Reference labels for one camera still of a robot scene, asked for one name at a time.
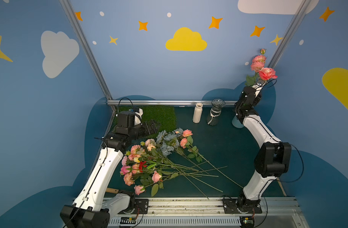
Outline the pink rose spray stem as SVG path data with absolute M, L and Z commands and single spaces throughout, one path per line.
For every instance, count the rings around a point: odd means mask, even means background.
M 253 76 L 249 76 L 249 75 L 246 76 L 246 82 L 245 82 L 246 86 L 251 86 L 251 85 L 255 84 L 255 82 L 259 78 L 259 72 L 265 66 L 266 59 L 267 59 L 267 57 L 265 56 L 265 53 L 266 53 L 266 49 L 262 48 L 262 49 L 260 49 L 260 54 L 255 56 L 252 59 L 252 63 L 250 65 L 250 68 L 251 68 L 251 71 L 254 72 L 254 75 Z

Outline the coral pink rose stem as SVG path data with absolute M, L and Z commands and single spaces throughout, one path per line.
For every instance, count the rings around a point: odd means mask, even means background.
M 276 76 L 276 71 L 273 68 L 270 68 L 270 67 L 263 67 L 263 68 L 261 68 L 257 74 L 259 76 L 258 80 L 263 80 L 263 81 L 266 81 L 267 83 L 271 79 L 277 79 L 278 78 Z

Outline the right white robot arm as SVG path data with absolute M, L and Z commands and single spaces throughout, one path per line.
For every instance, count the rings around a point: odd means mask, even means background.
M 234 106 L 236 119 L 250 131 L 259 146 L 254 159 L 254 174 L 237 200 L 241 213 L 257 207 L 267 187 L 287 173 L 292 152 L 292 146 L 271 133 L 254 109 L 260 98 L 260 87 L 246 86 Z

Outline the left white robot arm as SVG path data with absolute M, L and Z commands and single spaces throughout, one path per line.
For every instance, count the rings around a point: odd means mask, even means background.
M 106 228 L 111 218 L 119 213 L 136 211 L 132 192 L 119 190 L 106 202 L 103 201 L 104 195 L 131 142 L 156 134 L 159 128 L 160 123 L 150 120 L 129 128 L 116 127 L 114 133 L 103 139 L 103 147 L 87 183 L 73 204 L 65 205 L 60 212 L 66 228 Z

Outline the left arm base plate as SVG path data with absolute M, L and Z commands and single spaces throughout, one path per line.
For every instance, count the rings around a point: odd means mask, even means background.
M 119 215 L 147 214 L 149 199 L 135 199 L 135 204 L 132 208 L 125 209 L 119 212 Z

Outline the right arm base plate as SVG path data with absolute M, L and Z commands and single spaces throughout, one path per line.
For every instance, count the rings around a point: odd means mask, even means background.
M 260 200 L 223 197 L 222 204 L 225 214 L 262 214 Z

